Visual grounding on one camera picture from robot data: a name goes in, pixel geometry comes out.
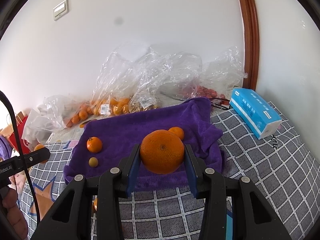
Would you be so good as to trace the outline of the person's left hand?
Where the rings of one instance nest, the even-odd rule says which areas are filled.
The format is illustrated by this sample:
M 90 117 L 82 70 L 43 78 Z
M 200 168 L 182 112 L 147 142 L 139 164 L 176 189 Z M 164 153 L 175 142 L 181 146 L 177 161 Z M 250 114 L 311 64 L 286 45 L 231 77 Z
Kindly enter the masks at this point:
M 14 228 L 20 239 L 28 239 L 28 224 L 17 205 L 18 194 L 16 190 L 6 186 L 1 189 L 1 197 L 1 204 L 7 211 L 7 220 Z

